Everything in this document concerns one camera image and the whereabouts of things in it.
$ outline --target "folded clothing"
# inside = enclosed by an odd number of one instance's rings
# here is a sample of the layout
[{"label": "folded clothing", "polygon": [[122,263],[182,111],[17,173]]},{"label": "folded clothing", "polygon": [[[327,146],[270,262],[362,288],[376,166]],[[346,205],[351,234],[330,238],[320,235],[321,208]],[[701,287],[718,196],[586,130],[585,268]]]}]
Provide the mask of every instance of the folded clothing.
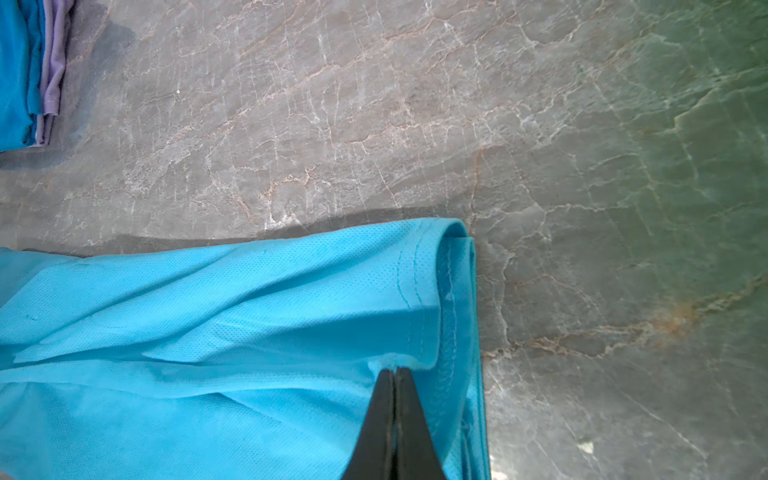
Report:
[{"label": "folded clothing", "polygon": [[44,44],[38,0],[0,2],[0,151],[35,143]]},{"label": "folded clothing", "polygon": [[59,113],[61,79],[67,66],[65,48],[71,25],[69,12],[73,4],[74,0],[42,0],[45,13],[45,50],[40,77],[43,113],[37,117],[36,147],[45,146],[51,140],[53,118]]},{"label": "folded clothing", "polygon": [[414,371],[451,480],[490,479],[475,251],[450,219],[79,259],[0,250],[0,471],[328,478]]}]

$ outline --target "perforated fabric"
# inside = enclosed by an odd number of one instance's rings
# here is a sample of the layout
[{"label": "perforated fabric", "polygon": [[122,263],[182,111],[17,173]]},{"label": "perforated fabric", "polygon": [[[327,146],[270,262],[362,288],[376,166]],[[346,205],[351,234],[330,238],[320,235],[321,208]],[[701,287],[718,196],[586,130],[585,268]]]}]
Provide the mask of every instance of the perforated fabric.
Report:
[{"label": "perforated fabric", "polygon": [[78,259],[0,250],[0,471],[340,478],[382,367],[451,480],[489,480],[475,254],[456,220]]}]

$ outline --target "light blue fabric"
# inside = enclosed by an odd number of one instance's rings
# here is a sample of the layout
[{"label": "light blue fabric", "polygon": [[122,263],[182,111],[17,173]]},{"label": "light blue fabric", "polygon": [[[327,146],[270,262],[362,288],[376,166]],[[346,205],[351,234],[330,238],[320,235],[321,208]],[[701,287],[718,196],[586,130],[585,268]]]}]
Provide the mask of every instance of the light blue fabric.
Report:
[{"label": "light blue fabric", "polygon": [[38,0],[0,2],[0,151],[35,142],[42,112],[42,45]]},{"label": "light blue fabric", "polygon": [[0,250],[0,471],[338,479],[382,367],[451,480],[489,480],[457,220],[78,259]]}]

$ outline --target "purple fabric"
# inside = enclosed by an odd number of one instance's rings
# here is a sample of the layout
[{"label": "purple fabric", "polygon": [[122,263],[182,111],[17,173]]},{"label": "purple fabric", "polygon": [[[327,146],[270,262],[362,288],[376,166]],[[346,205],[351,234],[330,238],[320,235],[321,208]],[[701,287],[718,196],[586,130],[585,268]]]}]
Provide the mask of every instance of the purple fabric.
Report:
[{"label": "purple fabric", "polygon": [[43,0],[45,12],[45,50],[40,77],[40,97],[43,115],[38,115],[35,147],[51,141],[53,118],[61,103],[61,79],[67,67],[65,47],[69,33],[69,11],[74,0]]},{"label": "purple fabric", "polygon": [[[58,108],[61,102],[61,79],[64,77],[64,70],[67,67],[65,48],[71,23],[69,11],[74,0],[44,0],[44,2],[51,3],[53,29],[51,33],[51,57],[48,66],[48,86],[43,94],[43,113],[58,115]],[[47,41],[47,19],[45,26]]]},{"label": "purple fabric", "polygon": [[[40,72],[40,98],[43,101],[45,112],[45,91],[48,89],[48,78],[51,73],[51,50],[53,49],[53,0],[43,0],[43,12],[45,14],[45,49],[43,50],[43,65]],[[35,130],[35,147],[48,144],[45,133],[45,116],[38,115],[38,125]]]}]

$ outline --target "marble countertop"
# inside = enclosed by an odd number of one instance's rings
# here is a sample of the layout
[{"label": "marble countertop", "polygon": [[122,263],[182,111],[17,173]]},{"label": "marble countertop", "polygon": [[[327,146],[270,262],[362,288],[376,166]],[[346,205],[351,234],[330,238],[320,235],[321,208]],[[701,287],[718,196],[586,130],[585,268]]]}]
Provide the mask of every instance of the marble countertop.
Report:
[{"label": "marble countertop", "polygon": [[494,480],[768,479],[766,31],[758,0],[78,0],[0,245],[457,217]]}]

